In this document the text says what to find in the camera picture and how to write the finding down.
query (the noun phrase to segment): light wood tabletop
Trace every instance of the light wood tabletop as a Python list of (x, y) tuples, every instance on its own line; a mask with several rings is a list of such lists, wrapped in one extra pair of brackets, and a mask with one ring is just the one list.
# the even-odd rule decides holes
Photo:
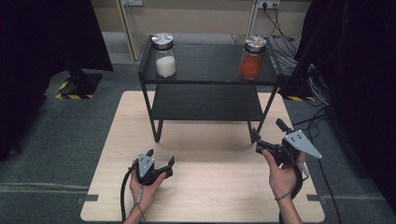
[[(148, 95), (153, 99), (154, 92)], [(259, 93), (262, 107), (269, 93)], [(276, 126), (283, 119), (291, 127), (283, 99), (276, 95), (262, 126), (262, 140), (277, 144), (284, 133)], [(268, 184), (269, 169), (255, 152), (246, 122), (168, 121), (163, 123), (160, 143), (155, 143), (141, 91), (127, 91), (121, 99), (98, 162), (81, 218), (85, 221), (121, 221), (120, 187), (138, 153), (154, 149), (155, 168), (175, 156), (174, 175), (160, 185), (147, 222), (278, 222), (278, 207)], [(125, 190), (127, 213), (133, 206)], [(324, 219), (311, 178), (294, 199), (303, 222)]]

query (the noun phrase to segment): human hand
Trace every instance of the human hand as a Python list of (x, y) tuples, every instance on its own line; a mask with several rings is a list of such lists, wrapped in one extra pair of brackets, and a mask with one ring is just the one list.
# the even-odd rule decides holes
[[(269, 183), (275, 198), (281, 198), (282, 196), (289, 194), (297, 183), (297, 177), (293, 168), (285, 165), (279, 168), (276, 165), (273, 155), (265, 149), (262, 150), (262, 155), (267, 160), (268, 166), (270, 167)], [(297, 161), (305, 162), (304, 152), (300, 152), (300, 156), (297, 158)]]
[(142, 196), (139, 202), (139, 209), (144, 214), (149, 210), (149, 207), (154, 202), (154, 196), (157, 191), (157, 188), (161, 185), (163, 180), (166, 177), (166, 173), (160, 174), (153, 184), (149, 186), (142, 186), (137, 180), (136, 170), (132, 170), (131, 172), (131, 182), (129, 188), (131, 189), (132, 196), (134, 198), (134, 203), (136, 203), (139, 190), (142, 189)]

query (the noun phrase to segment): glass jar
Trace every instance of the glass jar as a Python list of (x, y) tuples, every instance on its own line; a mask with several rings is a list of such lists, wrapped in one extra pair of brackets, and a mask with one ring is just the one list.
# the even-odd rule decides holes
[(253, 80), (259, 76), (266, 44), (265, 39), (259, 36), (250, 36), (246, 39), (239, 65), (241, 78)]
[(157, 73), (161, 77), (171, 77), (176, 73), (173, 37), (170, 34), (156, 34), (151, 38), (155, 53)]

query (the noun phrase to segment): power outlet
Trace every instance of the power outlet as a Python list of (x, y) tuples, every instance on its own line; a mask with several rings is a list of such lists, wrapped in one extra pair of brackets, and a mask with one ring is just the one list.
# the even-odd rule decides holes
[(259, 8), (264, 8), (262, 6), (263, 3), (267, 3), (266, 9), (275, 9), (275, 8), (279, 8), (280, 0), (260, 0)]
[(130, 7), (142, 7), (143, 0), (122, 0), (122, 4)]

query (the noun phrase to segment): silver lid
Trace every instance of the silver lid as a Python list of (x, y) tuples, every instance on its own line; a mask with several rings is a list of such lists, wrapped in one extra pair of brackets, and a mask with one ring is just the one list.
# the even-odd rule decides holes
[(251, 53), (262, 53), (265, 51), (267, 41), (259, 36), (250, 36), (246, 39), (245, 49)]
[(155, 49), (171, 49), (173, 47), (173, 37), (167, 33), (156, 34), (151, 38)]

